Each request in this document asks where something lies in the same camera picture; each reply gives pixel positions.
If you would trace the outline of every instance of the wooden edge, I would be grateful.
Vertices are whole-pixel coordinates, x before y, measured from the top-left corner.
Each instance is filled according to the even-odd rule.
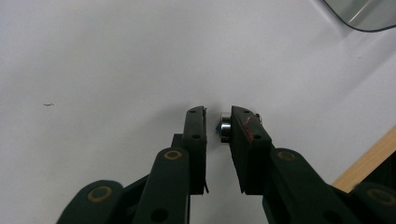
[[[332,186],[349,193],[376,169],[384,160],[395,152],[396,126],[393,126],[378,142],[353,163]]]

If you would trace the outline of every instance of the glass object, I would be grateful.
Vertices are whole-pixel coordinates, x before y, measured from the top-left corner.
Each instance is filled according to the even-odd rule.
[[[396,26],[395,0],[324,0],[349,27],[378,32]]]

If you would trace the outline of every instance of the red marking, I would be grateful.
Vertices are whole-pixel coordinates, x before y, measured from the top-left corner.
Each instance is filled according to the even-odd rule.
[[[250,117],[247,118],[247,121],[243,124],[244,130],[247,133],[247,140],[249,142],[253,141],[254,135],[253,133],[250,131],[250,129],[248,128],[250,122],[253,120],[253,118],[255,118],[256,116],[252,115]]]

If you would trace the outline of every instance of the white surface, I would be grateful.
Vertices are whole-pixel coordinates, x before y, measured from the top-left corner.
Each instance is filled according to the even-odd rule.
[[[396,123],[396,30],[353,31],[317,0],[6,0],[0,32],[0,223],[55,223],[87,184],[136,181],[197,105],[210,194],[191,224],[265,223],[215,136],[231,105],[329,183]]]

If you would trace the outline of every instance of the black plastic part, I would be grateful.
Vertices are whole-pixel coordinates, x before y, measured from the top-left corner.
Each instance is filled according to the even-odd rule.
[[[290,214],[283,203],[276,186],[272,181],[267,181],[262,197],[262,208],[270,224],[290,224]]]
[[[263,194],[263,172],[272,145],[271,137],[250,110],[233,106],[230,149],[239,186],[246,194]]]
[[[189,222],[189,160],[189,153],[180,147],[158,153],[134,215],[134,224]]]
[[[58,224],[110,223],[122,193],[122,185],[114,181],[91,183],[67,205]]]
[[[302,155],[280,148],[271,151],[271,162],[271,178],[291,223],[360,223]]]
[[[396,152],[375,168],[362,182],[371,182],[396,190]]]
[[[396,191],[375,183],[360,183],[350,193],[365,223],[396,223]]]
[[[206,183],[206,111],[197,106],[187,111],[182,147],[190,154],[190,194],[203,194]],[[179,144],[180,135],[174,136],[172,146]]]
[[[124,189],[116,213],[110,223],[130,224],[134,220],[134,214],[148,178],[149,176],[146,175]]]

